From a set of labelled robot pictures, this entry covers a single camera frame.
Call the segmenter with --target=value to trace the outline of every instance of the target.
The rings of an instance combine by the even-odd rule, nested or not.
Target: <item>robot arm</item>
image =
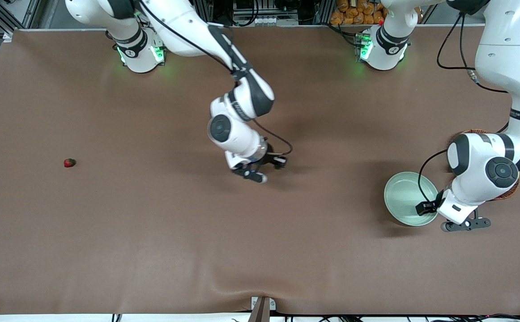
[[[520,171],[520,1],[492,0],[477,49],[475,68],[489,83],[512,97],[509,128],[504,134],[462,134],[448,149],[457,176],[440,192],[437,212],[462,224],[473,210],[512,188]]]
[[[403,59],[409,36],[417,25],[419,6],[440,4],[445,0],[381,0],[389,9],[383,25],[373,26],[365,31],[369,34],[366,49],[360,51],[360,59],[380,71],[392,69]]]
[[[211,103],[210,139],[223,150],[233,173],[256,182],[266,182],[258,171],[272,163],[276,169],[286,158],[273,153],[258,132],[246,122],[270,112],[274,92],[217,25],[201,20],[188,0],[140,0],[153,29],[141,28],[130,0],[65,0],[76,20],[107,28],[118,45],[123,62],[134,72],[151,71],[163,57],[155,48],[182,56],[208,54],[218,57],[230,70],[235,87]]]
[[[236,86],[211,103],[209,137],[225,151],[233,173],[266,182],[266,176],[258,171],[260,165],[272,163],[281,169],[286,159],[274,154],[272,147],[246,122],[270,112],[274,102],[272,88],[221,28],[202,21],[188,0],[140,0],[140,3],[170,51],[189,57],[208,53],[219,57],[231,71]]]
[[[108,0],[65,0],[65,6],[80,23],[107,29],[131,71],[146,73],[164,61],[162,41],[152,29],[141,28],[131,6],[126,18],[119,18],[123,13],[113,10]]]

